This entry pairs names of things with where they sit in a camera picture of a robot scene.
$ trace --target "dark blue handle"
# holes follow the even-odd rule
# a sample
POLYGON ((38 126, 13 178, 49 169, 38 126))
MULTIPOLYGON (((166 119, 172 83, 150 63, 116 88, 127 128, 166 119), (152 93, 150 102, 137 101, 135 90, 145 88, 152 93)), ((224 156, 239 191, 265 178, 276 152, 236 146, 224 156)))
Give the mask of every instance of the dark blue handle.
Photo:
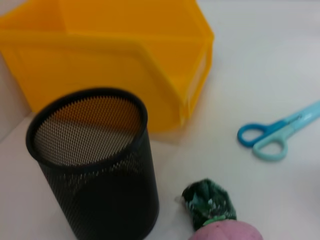
POLYGON ((283 120, 277 121, 271 125, 263 125, 259 123, 247 124, 239 129, 237 138, 243 146, 247 148, 252 148, 257 142, 269 136, 270 134, 274 133, 275 131, 283 128, 286 125, 287 125, 287 122, 283 120), (263 132, 263 134, 253 140, 247 141, 243 138, 243 134, 247 130, 260 130, 263 132))

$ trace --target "white wall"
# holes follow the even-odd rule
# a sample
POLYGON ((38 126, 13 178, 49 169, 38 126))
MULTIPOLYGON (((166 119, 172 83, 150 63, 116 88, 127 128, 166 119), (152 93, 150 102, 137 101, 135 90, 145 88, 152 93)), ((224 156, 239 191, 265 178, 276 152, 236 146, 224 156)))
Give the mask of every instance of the white wall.
MULTIPOLYGON (((0 17, 24 0, 0 0, 0 17)), ((0 54, 0 142, 30 112, 19 85, 0 54)))

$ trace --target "metal mesh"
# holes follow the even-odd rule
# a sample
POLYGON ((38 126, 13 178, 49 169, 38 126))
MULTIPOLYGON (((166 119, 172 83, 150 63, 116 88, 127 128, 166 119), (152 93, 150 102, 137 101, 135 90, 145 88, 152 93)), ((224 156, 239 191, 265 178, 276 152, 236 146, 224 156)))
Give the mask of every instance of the metal mesh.
POLYGON ((26 143, 79 240, 142 239, 159 201, 147 113, 133 95, 66 96, 31 123, 26 143))

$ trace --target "scissor handle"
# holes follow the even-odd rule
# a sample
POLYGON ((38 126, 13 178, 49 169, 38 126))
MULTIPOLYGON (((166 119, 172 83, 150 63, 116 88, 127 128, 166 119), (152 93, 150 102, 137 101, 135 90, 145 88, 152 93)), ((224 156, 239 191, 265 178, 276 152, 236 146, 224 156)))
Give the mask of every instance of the scissor handle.
POLYGON ((247 148, 252 148, 257 142, 266 138, 267 136, 274 133, 275 131, 283 128, 285 125, 287 125, 287 122, 285 122, 283 120, 277 121, 271 125, 263 125, 263 124, 259 124, 259 123, 247 124, 239 129, 239 131, 237 133, 237 138, 243 146, 245 146, 247 148), (247 141, 243 138, 243 134, 248 130, 259 130, 259 131, 262 131, 263 134, 261 134, 260 136, 258 136, 257 138, 255 138, 253 140, 247 141))
POLYGON ((266 138, 262 139, 261 141, 257 142, 253 146, 253 153, 260 159, 266 161, 279 161, 283 159, 288 153, 288 144, 287 138, 295 132, 294 128, 291 125, 287 125, 282 129, 274 132, 273 134, 267 136, 266 138), (261 151, 262 148, 271 144, 277 143, 281 146, 282 151, 278 154, 267 154, 261 151))

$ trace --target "mesh cup rim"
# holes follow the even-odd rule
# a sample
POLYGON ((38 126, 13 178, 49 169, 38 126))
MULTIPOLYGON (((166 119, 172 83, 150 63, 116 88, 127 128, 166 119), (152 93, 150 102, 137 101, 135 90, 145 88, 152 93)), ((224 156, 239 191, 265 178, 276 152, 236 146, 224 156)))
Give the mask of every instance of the mesh cup rim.
POLYGON ((49 168, 51 171, 58 171, 64 174, 85 174, 90 172, 95 172, 103 168, 108 168, 118 162, 118 160, 123 159, 129 153, 135 151, 142 143, 143 136, 147 131, 147 122, 148 122, 148 113, 144 103, 134 94, 117 88, 111 87, 98 87, 90 88, 85 90, 80 90, 73 92, 71 94, 65 95, 49 105, 43 108, 31 121, 25 138, 26 148, 30 155, 39 163, 41 166, 49 168), (89 97, 120 97, 125 100, 131 101, 137 106, 141 115, 141 128, 136 136, 133 138, 132 142, 128 144, 123 150, 114 154, 111 157, 104 158, 99 162, 91 163, 81 166, 63 166, 52 163, 38 154, 33 146, 33 136, 34 133, 38 130, 41 124, 52 115, 57 110, 61 109, 64 106, 67 106, 70 103, 73 103, 77 100, 82 100, 89 97))

